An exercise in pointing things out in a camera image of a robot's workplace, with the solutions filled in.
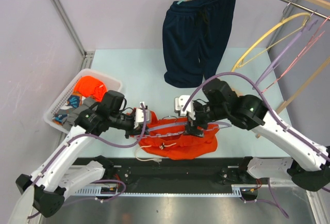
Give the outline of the purple notched hanger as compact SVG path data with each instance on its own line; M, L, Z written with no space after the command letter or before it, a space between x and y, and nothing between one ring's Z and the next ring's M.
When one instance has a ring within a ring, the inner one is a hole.
M182 121L182 122L178 122L177 121L178 119L175 119L174 122L171 122L171 123L167 123L167 124L162 124L162 125L158 125L158 126L155 126L155 127L152 127L152 128L148 128L147 131L149 131L149 134L148 135L144 135L143 138L160 138L160 137L170 137L170 136L176 136L176 135L179 135L179 134L183 134L184 135L184 131L183 132L177 132L177 133L166 133L164 135L161 135L161 134L156 134L156 135L150 135L150 132L152 131L157 131L157 130L163 130L163 129L167 129L167 128L171 128L171 127L179 127L179 126L183 126L185 127L185 125L190 125L190 121ZM219 128L219 126L224 126L224 128L229 128L229 127L232 127L231 124L227 123L227 122L223 122L223 121L215 121L215 122L210 122L208 124L212 124L212 125L216 125L215 128ZM212 129L205 129L205 131L212 131L214 129L214 127Z

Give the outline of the orange shorts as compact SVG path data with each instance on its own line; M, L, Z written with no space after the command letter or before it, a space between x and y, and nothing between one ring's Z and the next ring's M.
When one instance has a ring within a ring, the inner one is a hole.
M186 118L172 118L172 119L158 119L156 114L151 112L152 118L151 122L147 124L147 127L152 128L158 125L167 124L174 122L178 119L178 122L187 121ZM214 152L218 147L218 141L216 138L217 132L220 128L215 128L216 125L210 124L208 130L214 129L212 131L204 131L204 137L195 137L190 135L179 134L170 137L160 137L160 138L142 138L139 141L139 146L136 150L143 150L148 154L153 154L161 157L167 157L172 160L185 160L194 159L201 155ZM171 127L163 130L157 130L150 132L150 135L166 133L177 133L184 131L183 126Z

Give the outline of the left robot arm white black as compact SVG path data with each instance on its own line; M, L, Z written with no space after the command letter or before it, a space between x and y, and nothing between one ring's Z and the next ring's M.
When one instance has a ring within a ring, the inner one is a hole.
M76 191L94 182L107 183L115 180L114 164L99 155L75 173L66 174L67 170L78 158L79 153L94 140L109 146L121 148L121 145L101 138L101 133L109 128L124 130L125 136L138 135L141 139L146 131L149 115L145 103L126 114L125 96L117 91L109 90L99 102L81 111L66 138L51 156L30 175L21 174L16 185L22 195L29 189L32 206L38 214L51 217L63 206L66 199Z

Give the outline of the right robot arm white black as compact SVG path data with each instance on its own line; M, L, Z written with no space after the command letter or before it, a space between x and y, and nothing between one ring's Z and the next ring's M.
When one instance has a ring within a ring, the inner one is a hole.
M204 137L212 122L227 119L233 126L259 134L285 151L284 158L245 157L237 170L239 182L254 179L291 180L308 191L329 184L329 148L319 145L283 121L266 102L255 95L238 96L227 82L214 78L201 87L207 102L190 95L175 99L175 111L187 117L187 135Z

